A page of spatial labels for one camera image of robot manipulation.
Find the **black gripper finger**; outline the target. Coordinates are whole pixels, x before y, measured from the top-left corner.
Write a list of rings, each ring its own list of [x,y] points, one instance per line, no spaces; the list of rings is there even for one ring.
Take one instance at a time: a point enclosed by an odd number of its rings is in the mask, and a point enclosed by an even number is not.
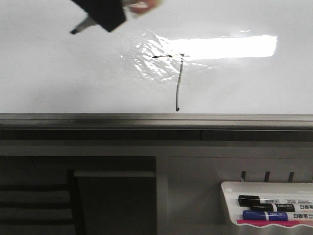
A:
[[[92,20],[107,32],[112,32],[126,21],[121,0],[73,0]]]

